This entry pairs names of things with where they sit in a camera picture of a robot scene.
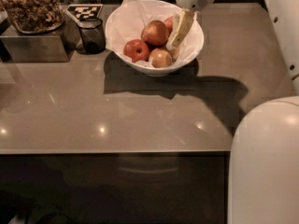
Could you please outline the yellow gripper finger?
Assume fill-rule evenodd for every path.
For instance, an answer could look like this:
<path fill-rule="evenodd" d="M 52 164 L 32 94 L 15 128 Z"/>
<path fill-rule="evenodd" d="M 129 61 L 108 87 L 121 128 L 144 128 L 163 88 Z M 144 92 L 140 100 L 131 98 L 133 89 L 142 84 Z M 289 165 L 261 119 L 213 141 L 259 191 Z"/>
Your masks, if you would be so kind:
<path fill-rule="evenodd" d="M 168 50 L 176 49 L 184 40 L 192 28 L 194 22 L 194 12 L 189 9 L 183 9 L 179 14 L 173 16 L 173 30 L 166 43 Z"/>

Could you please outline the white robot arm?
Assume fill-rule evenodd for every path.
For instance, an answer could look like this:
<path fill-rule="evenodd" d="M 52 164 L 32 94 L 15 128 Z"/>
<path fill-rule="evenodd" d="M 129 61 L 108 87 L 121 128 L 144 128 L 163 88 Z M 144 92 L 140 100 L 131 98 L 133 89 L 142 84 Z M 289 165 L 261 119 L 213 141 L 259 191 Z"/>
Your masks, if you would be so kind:
<path fill-rule="evenodd" d="M 299 0 L 264 0 L 285 63 L 299 64 Z M 230 152 L 227 224 L 299 224 L 299 96 L 240 122 Z"/>

